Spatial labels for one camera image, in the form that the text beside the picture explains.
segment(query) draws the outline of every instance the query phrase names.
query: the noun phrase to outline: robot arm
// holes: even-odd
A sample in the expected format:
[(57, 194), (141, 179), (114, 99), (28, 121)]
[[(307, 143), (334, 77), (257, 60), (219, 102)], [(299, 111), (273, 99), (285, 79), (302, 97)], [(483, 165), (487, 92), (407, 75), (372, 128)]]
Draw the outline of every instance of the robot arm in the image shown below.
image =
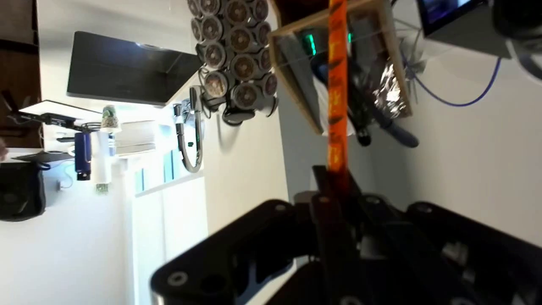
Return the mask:
[[(316, 168), (319, 182), (324, 174)], [(268, 304), (542, 304), (539, 248), (433, 204), (400, 213), (353, 187), (345, 202), (321, 191), (257, 207), (160, 268), (157, 304), (246, 304), (299, 258), (309, 263)]]

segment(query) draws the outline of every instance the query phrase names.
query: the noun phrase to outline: black monitor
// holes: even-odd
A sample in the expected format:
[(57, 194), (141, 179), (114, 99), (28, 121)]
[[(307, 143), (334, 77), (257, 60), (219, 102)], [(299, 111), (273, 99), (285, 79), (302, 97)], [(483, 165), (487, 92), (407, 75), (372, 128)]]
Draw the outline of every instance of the black monitor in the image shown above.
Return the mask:
[(201, 67), (196, 55), (75, 33), (69, 96), (167, 106)]
[(433, 35), (478, 6), (487, 4), (489, 0), (419, 0), (424, 33), (426, 36)]

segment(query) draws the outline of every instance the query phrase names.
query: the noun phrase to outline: wall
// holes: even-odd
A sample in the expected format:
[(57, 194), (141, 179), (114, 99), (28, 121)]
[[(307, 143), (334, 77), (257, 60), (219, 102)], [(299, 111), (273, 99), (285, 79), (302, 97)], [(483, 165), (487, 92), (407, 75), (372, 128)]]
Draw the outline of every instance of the wall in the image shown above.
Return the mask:
[(133, 211), (133, 305), (152, 305), (150, 280), (167, 262), (209, 236), (206, 180), (182, 179), (138, 197)]
[[(395, 16), (417, 24), (412, 6), (399, 2)], [(426, 57), (424, 82), (456, 102), (478, 97), (495, 65), (495, 58), (438, 43), (426, 45)], [(372, 148), (378, 192), (400, 207), (431, 201), (542, 245), (541, 82), (504, 62), (495, 89), (475, 107), (450, 109), (417, 92), (406, 124), (423, 145)]]
[[(289, 179), (289, 196), (316, 191), (312, 167), (328, 165), (328, 138), (316, 135), (285, 89), (280, 89), (280, 118)], [(356, 138), (350, 138), (350, 170), (358, 185), (372, 192), (375, 189), (372, 152), (362, 148)]]
[(55, 192), (58, 180), (74, 179), (72, 168), (46, 174), (45, 216), (0, 223), (2, 304), (128, 304), (123, 194), (97, 196), (91, 184)]
[[(218, 116), (206, 124), (206, 189), (211, 233), (270, 199), (289, 201), (280, 114), (233, 130)], [(251, 304), (268, 301), (289, 279), (273, 282)]]

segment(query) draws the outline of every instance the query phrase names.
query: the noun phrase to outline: wooden frame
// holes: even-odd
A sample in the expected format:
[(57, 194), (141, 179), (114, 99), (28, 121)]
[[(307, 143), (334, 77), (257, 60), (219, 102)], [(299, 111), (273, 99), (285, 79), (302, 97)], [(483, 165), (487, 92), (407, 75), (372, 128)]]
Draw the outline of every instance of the wooden frame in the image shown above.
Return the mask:
[[(407, 109), (404, 111), (402, 118), (409, 118), (412, 114), (412, 111), (411, 111), (411, 102), (409, 102), (406, 70), (404, 70), (404, 62), (402, 62), (400, 50), (399, 50), (395, 28), (394, 28), (394, 18), (392, 18), (392, 11), (390, 11), (389, 2), (387, 0), (351, 0), (350, 16), (355, 16), (355, 18), (372, 16), (378, 21), (380, 36), (384, 38), (385, 48), (394, 62), (395, 74), (397, 74), (397, 79), (399, 79), (399, 84), (402, 89), (402, 99), (407, 102)], [(311, 111), (301, 87), (297, 85), (297, 80), (295, 80), (292, 70), (287, 65), (282, 65), (282, 63), (285, 63), (285, 58), (279, 48), (279, 41), (285, 36), (290, 36), (295, 31), (302, 31), (307, 28), (328, 28), (328, 19), (329, 19), (329, 11), (323, 11), (319, 14), (309, 16), (302, 21), (297, 21), (297, 23), (287, 24), (285, 28), (277, 30), (275, 33), (272, 33), (272, 38), (270, 38), (272, 60), (273, 60), (273, 69), (277, 72), (277, 77), (285, 85), (294, 104), (299, 106), (304, 118), (309, 121), (311, 128), (317, 135), (323, 135), (324, 130), (323, 130), (319, 119), (312, 116), (312, 111)]]

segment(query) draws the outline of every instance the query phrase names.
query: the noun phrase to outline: blue cable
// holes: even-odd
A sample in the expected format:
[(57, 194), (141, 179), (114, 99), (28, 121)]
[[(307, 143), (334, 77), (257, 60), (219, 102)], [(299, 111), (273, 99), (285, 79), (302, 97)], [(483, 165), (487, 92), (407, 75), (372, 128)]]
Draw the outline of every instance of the blue cable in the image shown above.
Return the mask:
[(417, 80), (419, 85), (421, 85), (431, 97), (434, 97), (436, 101), (439, 101), (441, 104), (460, 109), (460, 107), (475, 106), (475, 104), (478, 104), (480, 101), (483, 101), (483, 99), (489, 96), (489, 92), (492, 91), (492, 87), (494, 87), (494, 84), (495, 84), (495, 80), (497, 80), (497, 75), (499, 75), (500, 69), (502, 69), (502, 58), (497, 60), (494, 75), (492, 75), (490, 84), (489, 84), (489, 87), (485, 89), (485, 92), (483, 92), (478, 99), (475, 99), (475, 101), (472, 101), (472, 102), (465, 102), (465, 104), (455, 104), (455, 102), (450, 102), (450, 101), (441, 99), (441, 97), (439, 97), (438, 94), (434, 94), (417, 75), (414, 77), (414, 80)]

